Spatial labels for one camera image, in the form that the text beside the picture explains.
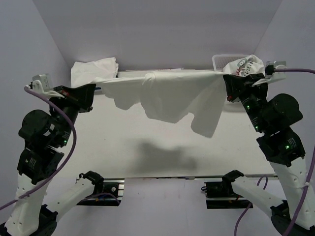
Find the white printed t shirt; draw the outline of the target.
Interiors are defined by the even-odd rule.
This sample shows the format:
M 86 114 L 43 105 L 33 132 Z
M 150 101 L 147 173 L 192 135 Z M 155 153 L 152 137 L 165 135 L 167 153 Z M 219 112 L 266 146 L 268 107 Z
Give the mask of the white printed t shirt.
M 223 69 L 223 73 L 246 77 L 250 74 L 264 74 L 264 63 L 255 55 L 229 62 Z

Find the plain white t shirt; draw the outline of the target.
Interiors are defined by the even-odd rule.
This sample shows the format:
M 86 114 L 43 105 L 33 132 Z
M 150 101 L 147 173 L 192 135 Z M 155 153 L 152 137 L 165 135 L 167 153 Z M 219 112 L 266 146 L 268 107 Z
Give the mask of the plain white t shirt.
M 223 77 L 224 73 L 216 71 L 156 71 L 143 77 L 110 79 L 100 87 L 117 108 L 128 110 L 141 104 L 150 119 L 178 123 L 193 114 L 192 131 L 211 138 L 225 103 Z

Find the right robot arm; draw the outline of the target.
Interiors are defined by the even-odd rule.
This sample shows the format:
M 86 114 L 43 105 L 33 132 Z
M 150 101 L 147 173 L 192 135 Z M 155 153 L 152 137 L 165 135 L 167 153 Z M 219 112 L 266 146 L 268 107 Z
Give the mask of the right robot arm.
M 278 176 L 285 199 L 259 188 L 240 171 L 222 177 L 228 196 L 246 198 L 262 210 L 283 236 L 312 236 L 315 233 L 315 193 L 310 185 L 305 150 L 291 126 L 302 119 L 297 100 L 286 93 L 267 100 L 268 83 L 262 74 L 223 76 L 227 100 L 239 100 L 255 129 L 261 133 L 259 148 Z

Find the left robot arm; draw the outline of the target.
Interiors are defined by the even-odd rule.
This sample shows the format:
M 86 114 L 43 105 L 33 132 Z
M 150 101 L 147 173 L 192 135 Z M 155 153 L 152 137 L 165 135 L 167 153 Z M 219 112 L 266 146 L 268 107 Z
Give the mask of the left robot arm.
M 13 211 L 1 224 L 3 236 L 50 236 L 59 220 L 80 201 L 103 193 L 103 177 L 93 171 L 79 176 L 76 183 L 62 196 L 44 204 L 44 196 L 52 178 L 65 166 L 69 156 L 58 151 L 76 138 L 74 123 L 80 113 L 92 110 L 95 85 L 78 88 L 55 87 L 50 95 L 40 94 L 35 87 L 30 93 L 49 104 L 49 112 L 33 110 L 23 118 L 18 132 L 24 140 L 18 166 L 16 197 L 10 204 Z

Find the folded white t shirt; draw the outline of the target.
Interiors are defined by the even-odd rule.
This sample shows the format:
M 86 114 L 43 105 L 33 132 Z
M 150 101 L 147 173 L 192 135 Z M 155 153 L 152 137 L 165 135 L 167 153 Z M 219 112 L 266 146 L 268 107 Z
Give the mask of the folded white t shirt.
M 75 62 L 71 68 L 71 87 L 100 84 L 118 75 L 119 64 L 115 57 L 90 62 Z

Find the white plastic basket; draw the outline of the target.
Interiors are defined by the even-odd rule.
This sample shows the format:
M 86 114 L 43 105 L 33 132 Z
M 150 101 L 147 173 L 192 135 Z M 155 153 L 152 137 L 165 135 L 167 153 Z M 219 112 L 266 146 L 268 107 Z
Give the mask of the white plastic basket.
M 237 59 L 245 58 L 248 55 L 243 54 L 220 54 L 220 55 L 214 55 L 212 57 L 212 63 L 213 63 L 213 69 L 214 71 L 222 71 L 223 68 L 230 62 L 235 61 Z M 240 101 L 236 102 L 229 102 L 225 100 L 224 112 L 228 113 L 244 113 L 245 109 Z

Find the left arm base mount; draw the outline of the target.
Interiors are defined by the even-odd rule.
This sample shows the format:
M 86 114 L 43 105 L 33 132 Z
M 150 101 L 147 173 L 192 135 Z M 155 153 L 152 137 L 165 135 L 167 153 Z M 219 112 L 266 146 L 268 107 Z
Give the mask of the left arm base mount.
M 118 207 L 122 201 L 124 184 L 104 181 L 94 187 L 93 193 L 81 200 L 78 206 Z

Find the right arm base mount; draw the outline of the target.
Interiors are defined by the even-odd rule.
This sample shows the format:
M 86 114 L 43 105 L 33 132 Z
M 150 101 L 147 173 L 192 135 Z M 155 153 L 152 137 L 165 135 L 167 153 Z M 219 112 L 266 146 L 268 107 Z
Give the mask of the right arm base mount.
M 241 195 L 229 191 L 222 182 L 205 182 L 201 191 L 206 196 L 207 209 L 246 209 L 250 204 Z

